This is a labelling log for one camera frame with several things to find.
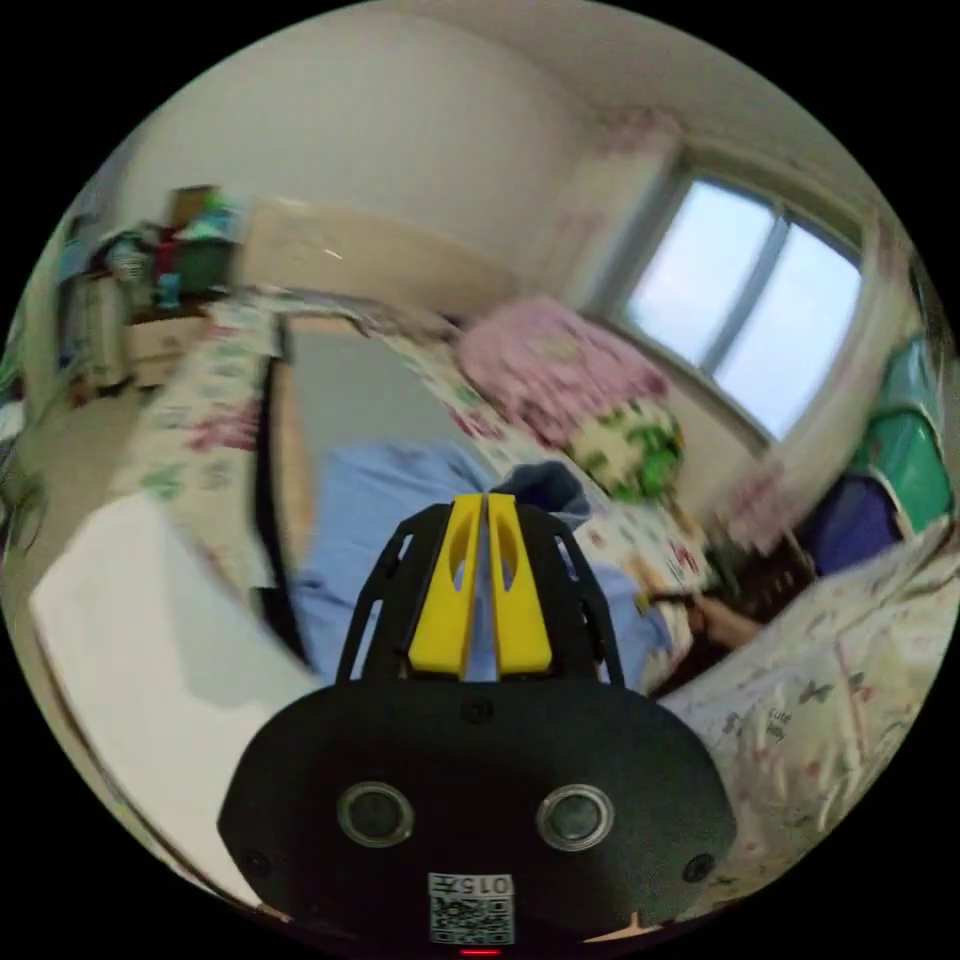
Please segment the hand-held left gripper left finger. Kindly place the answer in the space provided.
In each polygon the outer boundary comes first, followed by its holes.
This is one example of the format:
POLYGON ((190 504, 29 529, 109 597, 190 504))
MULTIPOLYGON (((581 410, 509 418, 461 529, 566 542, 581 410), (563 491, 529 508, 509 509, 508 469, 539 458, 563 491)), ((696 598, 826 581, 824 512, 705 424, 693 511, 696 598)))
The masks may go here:
POLYGON ((481 521, 480 494, 458 496, 449 505, 408 648, 409 665, 417 676, 466 677, 473 638, 481 521))

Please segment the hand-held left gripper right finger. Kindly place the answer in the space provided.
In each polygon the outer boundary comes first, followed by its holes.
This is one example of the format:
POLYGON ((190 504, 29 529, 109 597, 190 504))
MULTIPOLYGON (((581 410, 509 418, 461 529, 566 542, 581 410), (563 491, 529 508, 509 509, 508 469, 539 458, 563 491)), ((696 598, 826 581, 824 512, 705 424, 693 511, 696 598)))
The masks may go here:
POLYGON ((489 494, 487 520, 498 679, 546 674, 552 647, 515 498, 489 494))

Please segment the person's right hand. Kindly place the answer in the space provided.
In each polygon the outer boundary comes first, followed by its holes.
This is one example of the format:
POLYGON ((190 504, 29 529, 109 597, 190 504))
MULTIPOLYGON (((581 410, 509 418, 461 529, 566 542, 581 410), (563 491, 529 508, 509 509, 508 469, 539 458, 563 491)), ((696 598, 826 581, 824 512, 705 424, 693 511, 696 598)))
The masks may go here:
POLYGON ((708 639, 729 651, 747 645, 763 631, 762 624, 715 599, 701 598, 698 609, 708 639))

